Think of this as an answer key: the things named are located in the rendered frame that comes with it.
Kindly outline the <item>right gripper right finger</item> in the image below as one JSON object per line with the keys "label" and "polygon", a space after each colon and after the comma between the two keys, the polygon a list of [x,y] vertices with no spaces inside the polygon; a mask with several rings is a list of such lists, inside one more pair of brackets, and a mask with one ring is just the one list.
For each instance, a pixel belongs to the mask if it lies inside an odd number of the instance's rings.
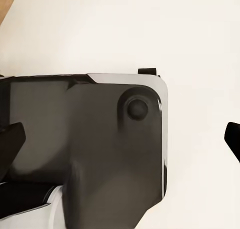
{"label": "right gripper right finger", "polygon": [[224,140],[230,147],[234,155],[240,162],[240,124],[235,122],[229,122],[227,124]]}

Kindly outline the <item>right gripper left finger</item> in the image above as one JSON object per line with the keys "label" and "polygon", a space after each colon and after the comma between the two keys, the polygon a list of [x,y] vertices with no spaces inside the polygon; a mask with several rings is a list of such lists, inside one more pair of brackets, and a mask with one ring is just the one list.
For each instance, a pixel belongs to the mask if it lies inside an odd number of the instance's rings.
{"label": "right gripper left finger", "polygon": [[26,141],[21,122],[0,128],[0,182]]}

